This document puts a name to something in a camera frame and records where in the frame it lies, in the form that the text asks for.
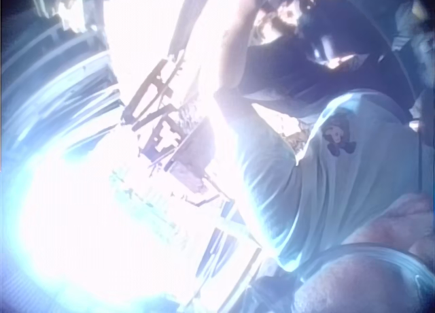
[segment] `bright light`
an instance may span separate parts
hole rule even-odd
[[[117,308],[165,292],[167,249],[92,171],[89,161],[39,165],[19,220],[29,272],[41,284],[67,284]]]

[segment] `light blue t-shirt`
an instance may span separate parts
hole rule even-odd
[[[404,123],[389,97],[353,91],[323,111],[298,163],[260,117],[231,123],[239,209],[284,269],[340,244],[403,194],[433,196],[434,149]]]

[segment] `printed graphic on shirt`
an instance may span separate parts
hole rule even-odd
[[[340,155],[341,150],[348,154],[355,152],[356,143],[351,142],[348,115],[351,112],[339,112],[329,117],[321,126],[321,133],[329,143],[328,150],[334,157]]]

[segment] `t-shirt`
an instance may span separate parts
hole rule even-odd
[[[255,114],[230,122],[234,143],[216,135],[247,226],[284,269],[340,244],[403,194],[433,196],[434,149],[405,121],[389,97],[355,90],[329,103],[299,162]]]

